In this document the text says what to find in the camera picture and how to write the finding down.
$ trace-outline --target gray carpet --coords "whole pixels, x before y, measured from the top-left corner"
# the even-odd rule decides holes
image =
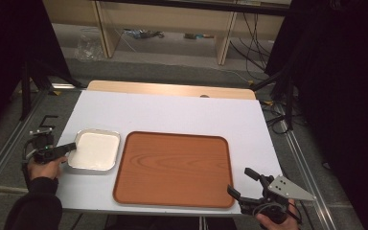
[[[82,63],[75,59],[67,59],[70,71],[73,77],[83,83],[89,83],[91,80],[110,80],[110,81],[139,81],[139,82],[155,82],[155,83],[172,83],[172,84],[188,84],[188,85],[209,85],[221,87],[247,88],[248,84],[245,80],[254,80],[245,71],[236,71],[241,77],[234,73],[223,72],[208,68],[194,68],[184,66],[168,66],[158,64],[138,64],[138,63],[122,63],[98,61]],[[253,73],[254,77],[259,79],[266,78],[264,74]],[[257,92],[258,99],[268,100],[270,87],[268,86]],[[63,91],[58,96],[47,95],[42,104],[39,105],[36,113],[31,119],[29,126],[24,131],[20,140],[20,145],[15,148],[11,159],[5,169],[0,173],[0,229],[6,215],[12,204],[22,195],[22,191],[15,193],[13,188],[24,189],[25,182],[22,172],[20,171],[20,159],[22,145],[29,139],[28,132],[38,129],[38,126],[45,115],[57,115],[58,118],[48,121],[50,125],[56,126],[54,134],[56,140],[59,139],[61,131],[65,127],[69,116],[73,111],[73,107],[79,97],[79,91]],[[20,116],[20,94],[14,93],[12,101],[8,103],[5,113],[0,119],[0,149],[5,144],[10,133],[17,124]],[[265,111],[266,119],[273,118],[270,111]],[[309,162],[311,171],[314,174],[316,182],[319,185],[321,193],[330,207],[333,219],[338,229],[363,229],[356,217],[355,211],[344,195],[337,179],[332,172],[322,167],[322,157],[320,149],[315,144],[311,136],[310,128],[305,124],[304,116],[293,119],[294,133],[300,144],[302,152],[305,154]],[[296,184],[305,187],[304,180],[296,166],[296,162],[290,153],[289,143],[284,134],[276,134],[273,130],[281,130],[279,125],[275,125],[273,129],[270,127],[270,135],[274,148],[277,152],[279,162],[287,172],[289,178]],[[2,187],[9,188],[9,191],[2,190]],[[315,229],[323,229],[322,224],[311,204],[306,202],[308,213],[312,219]],[[303,221],[301,229],[311,229],[303,209]],[[60,229],[70,229],[77,220],[78,214],[64,213]],[[106,220],[105,214],[84,214],[76,229],[103,229]],[[235,218],[238,229],[260,229],[256,220],[252,217],[242,216]]]

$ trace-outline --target human hand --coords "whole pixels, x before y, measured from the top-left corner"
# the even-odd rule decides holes
[[[294,200],[290,199],[288,202],[290,203],[290,205],[288,206],[288,209],[291,211],[292,214],[296,215],[297,210],[293,206],[295,203]],[[290,215],[287,215],[286,220],[281,224],[277,224],[271,221],[270,218],[268,218],[267,216],[263,214],[258,214],[256,216],[256,219],[258,220],[259,223],[261,223],[268,230],[298,230],[297,219],[293,218]]]
[[[47,164],[41,165],[36,163],[34,160],[28,165],[30,179],[33,180],[38,177],[48,177],[50,179],[59,178],[61,171],[59,164],[67,161],[67,157],[62,156],[54,161],[50,161]]]

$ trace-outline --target wood grain surface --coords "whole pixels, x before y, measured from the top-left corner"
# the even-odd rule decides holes
[[[217,136],[131,132],[113,190],[126,204],[229,208],[229,148]]]

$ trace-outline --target square white dish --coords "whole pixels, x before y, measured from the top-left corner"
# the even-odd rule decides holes
[[[108,171],[115,165],[121,136],[118,132],[88,128],[78,132],[77,149],[68,156],[76,169]]]

